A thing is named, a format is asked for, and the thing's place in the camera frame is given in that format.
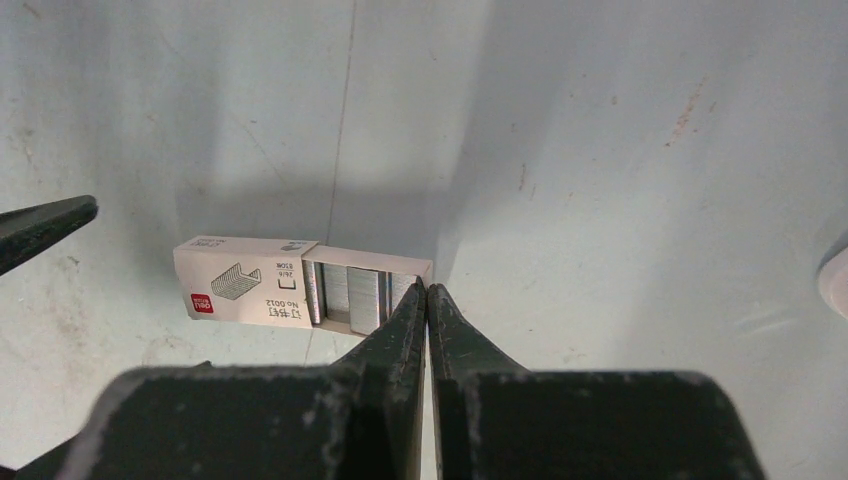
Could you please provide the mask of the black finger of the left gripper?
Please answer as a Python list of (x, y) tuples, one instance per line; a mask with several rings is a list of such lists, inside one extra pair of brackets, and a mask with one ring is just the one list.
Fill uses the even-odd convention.
[(1, 214), (1, 274), (26, 263), (93, 221), (97, 200), (82, 195)]

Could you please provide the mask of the small white mini stapler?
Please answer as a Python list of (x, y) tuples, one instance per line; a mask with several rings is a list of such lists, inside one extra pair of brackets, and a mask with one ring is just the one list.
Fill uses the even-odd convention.
[(844, 248), (823, 265), (817, 279), (819, 293), (826, 305), (844, 319), (848, 317), (847, 259), (848, 251)]

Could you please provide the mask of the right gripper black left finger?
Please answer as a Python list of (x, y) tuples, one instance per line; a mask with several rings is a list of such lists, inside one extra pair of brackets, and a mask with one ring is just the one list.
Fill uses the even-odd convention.
[(17, 479), (416, 479), (427, 291), (318, 366), (137, 368)]

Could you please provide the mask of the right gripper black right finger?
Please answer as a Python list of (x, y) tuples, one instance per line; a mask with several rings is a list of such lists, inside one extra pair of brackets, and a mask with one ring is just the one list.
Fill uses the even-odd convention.
[(442, 479), (761, 479), (735, 406), (696, 371), (533, 371), (427, 300)]

